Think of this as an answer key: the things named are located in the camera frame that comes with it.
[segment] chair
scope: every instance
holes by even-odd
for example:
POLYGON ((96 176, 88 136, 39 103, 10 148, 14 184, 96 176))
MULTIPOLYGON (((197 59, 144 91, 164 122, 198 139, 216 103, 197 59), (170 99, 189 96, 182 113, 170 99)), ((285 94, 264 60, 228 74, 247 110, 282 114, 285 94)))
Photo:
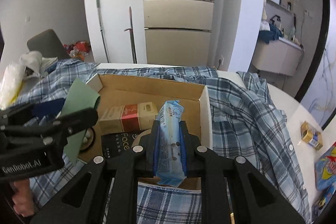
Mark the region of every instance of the chair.
POLYGON ((39 51, 43 57, 71 58, 52 29, 48 29, 28 40, 30 51, 39 51))

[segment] open cardboard box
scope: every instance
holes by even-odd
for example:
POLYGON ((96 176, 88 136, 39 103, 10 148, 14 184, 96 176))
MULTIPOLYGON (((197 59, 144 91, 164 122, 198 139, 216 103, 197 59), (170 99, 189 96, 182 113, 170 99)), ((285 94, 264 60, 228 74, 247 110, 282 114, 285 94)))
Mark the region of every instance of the open cardboard box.
MULTIPOLYGON (((125 75, 95 75, 87 85, 100 95, 98 116, 110 107, 154 102, 160 110, 167 100, 179 100, 184 107, 182 120, 186 121, 190 134, 199 137, 201 144, 212 149, 212 122, 208 89, 204 85, 183 83, 164 79, 154 79, 125 75)), ((95 156, 101 155, 102 132, 99 125, 95 127, 96 140, 94 145, 79 158, 89 162, 95 156)), ((155 183, 155 179, 142 181, 155 183)), ((198 179, 185 179, 180 188, 200 189, 198 179)))

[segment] black package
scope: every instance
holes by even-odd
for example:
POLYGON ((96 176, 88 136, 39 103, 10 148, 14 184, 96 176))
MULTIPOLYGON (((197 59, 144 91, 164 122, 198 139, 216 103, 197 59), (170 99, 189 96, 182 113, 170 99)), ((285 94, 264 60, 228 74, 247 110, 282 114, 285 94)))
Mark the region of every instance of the black package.
POLYGON ((135 138, 144 130, 113 133, 101 136, 101 150, 106 159, 117 157, 131 148, 135 138))

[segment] refrigerator drawer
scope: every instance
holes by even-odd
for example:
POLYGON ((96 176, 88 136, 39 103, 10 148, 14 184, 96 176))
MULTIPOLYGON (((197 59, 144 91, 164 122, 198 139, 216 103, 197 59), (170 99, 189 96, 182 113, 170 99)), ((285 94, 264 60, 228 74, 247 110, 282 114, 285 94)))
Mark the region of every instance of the refrigerator drawer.
POLYGON ((197 0, 144 0, 145 27, 211 30, 213 3, 197 0))
POLYGON ((204 66, 208 59, 209 32, 145 30, 147 62, 174 66, 204 66))

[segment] shelf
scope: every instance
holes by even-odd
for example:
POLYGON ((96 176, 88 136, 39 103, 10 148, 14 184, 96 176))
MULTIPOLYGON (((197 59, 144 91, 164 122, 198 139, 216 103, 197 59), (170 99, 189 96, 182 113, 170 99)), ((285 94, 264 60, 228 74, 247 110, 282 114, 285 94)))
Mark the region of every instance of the shelf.
POLYGON ((280 4, 277 4, 276 2, 272 1, 272 0, 266 0, 267 3, 271 4, 272 6, 276 7, 276 8, 280 8, 281 10, 284 10, 288 13, 290 13, 291 15, 293 15, 293 12, 288 10, 287 8, 281 6, 280 4))

